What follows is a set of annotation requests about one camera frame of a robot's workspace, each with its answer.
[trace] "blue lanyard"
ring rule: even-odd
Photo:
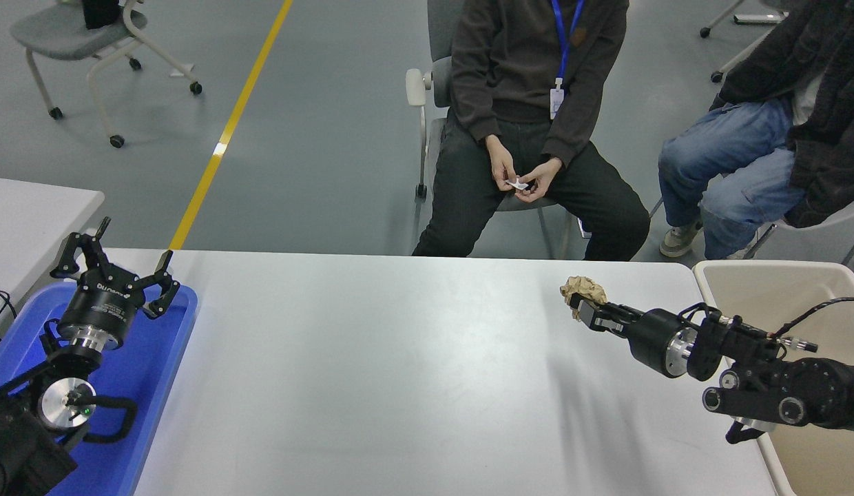
[[[559,32],[559,44],[562,48],[562,65],[559,66],[559,75],[557,78],[565,76],[565,66],[568,64],[568,50],[571,48],[570,38],[574,34],[574,29],[577,28],[577,23],[581,20],[581,12],[583,10],[583,0],[577,2],[577,10],[574,12],[574,20],[571,22],[571,31],[568,36],[565,36],[565,22],[562,20],[562,9],[559,7],[559,0],[551,0],[553,12],[556,13],[556,31]]]

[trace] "chair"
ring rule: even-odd
[[[735,2],[730,4],[730,6],[724,10],[724,12],[720,13],[715,19],[711,20],[708,25],[700,29],[700,37],[707,38],[708,35],[711,34],[711,29],[714,28],[714,26],[718,25],[718,23],[720,23],[723,19],[727,18],[730,12],[733,12],[736,7],[741,6],[741,4],[744,2],[745,0],[735,0]],[[733,22],[735,22],[736,24],[779,24],[779,22],[782,22],[782,20],[785,19],[785,16],[788,15],[788,12],[790,10],[794,9],[795,7],[798,7],[799,4],[802,2],[804,2],[804,0],[760,0],[760,3],[763,4],[763,6],[766,6],[769,9],[774,9],[776,10],[776,12],[779,12],[779,14],[736,14],[733,15]],[[717,69],[715,72],[712,72],[711,82],[719,83],[723,79],[724,74],[726,74],[730,69],[733,69],[733,66],[736,66],[739,62],[742,62],[745,57],[748,57],[749,54],[751,54],[752,51],[755,50],[755,47],[760,45],[761,41],[764,41],[764,38],[766,38],[767,35],[770,34],[770,31],[771,29],[762,34],[761,37],[758,37],[757,40],[752,42],[752,44],[746,47],[745,50],[739,52],[738,54],[736,54],[736,56],[727,61],[727,63],[720,67],[720,69]]]
[[[650,211],[650,216],[653,217],[657,210],[660,209],[660,205],[663,204],[663,198],[660,197],[660,200],[656,202],[654,208]],[[820,240],[819,245],[838,245],[840,238],[839,236],[834,236],[834,230],[839,230],[840,228],[848,228],[846,224],[854,223],[854,200],[846,207],[843,207],[841,210],[837,210],[834,214],[828,216],[824,222],[815,224],[815,226],[810,226],[807,228],[795,228],[792,227],[789,223],[786,223],[784,219],[776,220],[772,223],[765,223],[763,226],[758,229],[758,239],[755,241],[755,244],[749,248],[748,251],[745,252],[744,258],[748,260],[749,258],[754,258],[758,253],[758,250],[766,242],[770,239],[770,236],[773,235],[774,232],[785,232],[788,234],[788,239],[790,240],[798,240],[800,244],[804,244],[805,240],[809,238],[814,238]],[[843,232],[851,232],[851,229],[845,229]],[[843,257],[843,260],[840,261],[843,265],[848,265],[849,261],[854,257],[854,242],[852,246],[849,248],[849,251],[846,252],[846,255]]]
[[[42,56],[56,60],[83,60],[91,59],[91,57],[98,60],[87,73],[87,85],[90,87],[90,93],[93,95],[109,142],[115,148],[121,148],[124,145],[124,138],[112,126],[96,87],[97,73],[110,63],[126,56],[133,70],[141,69],[140,62],[134,59],[130,53],[135,48],[145,44],[191,81],[188,87],[191,93],[200,94],[203,91],[203,87],[197,82],[197,78],[191,74],[191,70],[176,62],[169,53],[166,53],[163,48],[143,34],[141,28],[145,27],[147,20],[143,14],[135,12],[136,3],[137,0],[127,0],[121,12],[121,18],[116,20],[114,24],[99,29],[88,30],[85,28],[84,15],[79,3],[57,3],[55,6],[50,6],[27,16],[11,26],[12,37],[26,48],[26,62],[30,66],[36,84],[39,85],[39,91],[44,104],[47,106],[48,115],[55,120],[61,119],[63,113],[50,100],[50,95],[47,93],[47,88],[44,87],[44,81],[34,62],[32,53],[42,54]],[[128,38],[130,41],[127,44],[118,46],[119,42]],[[115,48],[115,51],[105,54],[105,56],[100,54],[107,48]]]
[[[418,69],[409,69],[406,72],[408,104],[412,107],[420,107],[421,114],[421,173],[420,181],[415,188],[415,197],[419,200],[427,198],[427,186],[424,180],[433,183],[433,176],[436,173],[436,160],[439,157],[442,127],[446,122],[445,117],[434,119],[430,122],[430,129],[427,129],[424,113],[426,91],[433,89],[433,103],[436,104],[436,107],[451,105],[452,38],[455,35],[458,19],[461,18],[463,3],[464,0],[427,0],[427,24],[433,68],[427,73],[421,73],[421,70]],[[568,214],[565,217],[565,230],[563,230],[559,257],[556,257],[543,216],[543,208],[555,204],[556,202],[549,198],[540,198],[534,203],[524,203],[519,201],[511,192],[503,198],[497,211],[519,211],[536,208],[550,258],[563,258],[567,252],[574,216]],[[577,219],[577,222],[582,238],[590,238],[591,233],[583,228],[581,220]]]

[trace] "yellow floor line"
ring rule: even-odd
[[[191,224],[194,224],[194,219],[198,215],[198,210],[200,210],[204,197],[206,197],[207,191],[209,191],[210,185],[213,183],[213,178],[215,178],[216,172],[219,170],[219,165],[222,163],[222,157],[225,155],[225,150],[228,147],[229,141],[231,141],[231,136],[234,134],[234,130],[237,129],[240,117],[242,116],[242,113],[244,113],[244,109],[247,107],[247,101],[250,100],[250,94],[253,93],[253,87],[255,87],[256,81],[259,79],[262,66],[264,66],[264,60],[267,59],[267,56],[271,52],[273,42],[277,37],[277,32],[279,32],[281,26],[283,26],[283,20],[286,19],[286,13],[289,12],[289,7],[291,6],[292,0],[285,0],[283,2],[283,6],[277,14],[277,19],[275,19],[273,26],[271,26],[271,31],[267,35],[267,38],[264,39],[264,44],[259,52],[259,56],[256,57],[253,69],[250,70],[250,75],[247,78],[247,84],[244,84],[244,89],[240,92],[238,102],[235,103],[234,110],[231,111],[231,117],[229,117],[228,123],[225,125],[225,129],[222,131],[222,136],[220,136],[219,142],[216,143],[216,148],[213,150],[213,156],[210,157],[209,163],[207,163],[207,169],[204,170],[203,176],[200,177],[198,187],[194,190],[194,195],[191,195],[191,201],[188,203],[188,208],[185,210],[185,214],[182,216],[182,220],[179,222],[178,228],[176,228],[176,234],[173,235],[173,240],[169,243],[169,248],[171,250],[181,250],[182,245],[185,243],[185,239],[188,237],[188,231],[191,230]]]

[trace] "man in black sweater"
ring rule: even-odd
[[[433,217],[414,255],[465,257],[513,186],[592,232],[586,260],[629,260],[650,220],[590,137],[628,0],[467,0],[452,41],[452,106]]]

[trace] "crumpled paper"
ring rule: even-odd
[[[568,278],[565,286],[559,288],[562,296],[565,296],[565,303],[571,305],[571,297],[576,293],[587,299],[588,302],[596,302],[597,304],[606,304],[607,295],[604,294],[604,288],[594,280],[585,276],[572,276]],[[581,319],[581,313],[576,308],[571,308],[571,316],[575,320]]]

